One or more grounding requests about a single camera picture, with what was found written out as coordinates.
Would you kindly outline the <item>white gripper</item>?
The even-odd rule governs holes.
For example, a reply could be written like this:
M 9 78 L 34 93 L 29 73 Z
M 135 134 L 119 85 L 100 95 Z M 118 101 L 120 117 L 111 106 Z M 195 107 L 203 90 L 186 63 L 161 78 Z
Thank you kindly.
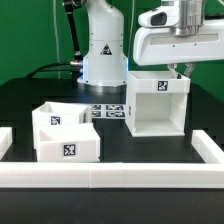
M 140 66 L 168 64 L 177 79 L 177 63 L 187 63 L 184 75 L 189 77 L 195 65 L 188 62 L 224 59 L 224 29 L 204 25 L 196 35 L 178 37 L 169 28 L 140 28 L 134 39 L 133 59 Z

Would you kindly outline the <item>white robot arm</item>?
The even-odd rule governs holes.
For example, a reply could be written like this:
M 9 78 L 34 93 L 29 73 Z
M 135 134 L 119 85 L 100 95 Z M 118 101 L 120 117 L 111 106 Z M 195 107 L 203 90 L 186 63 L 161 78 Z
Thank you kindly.
M 186 63 L 190 74 L 196 62 L 224 59 L 224 18 L 204 16 L 206 0 L 161 0 L 161 5 L 138 17 L 133 60 L 140 66 Z M 91 87 L 126 84 L 128 60 L 123 53 L 124 18 L 105 0 L 87 0 L 89 51 L 78 82 Z

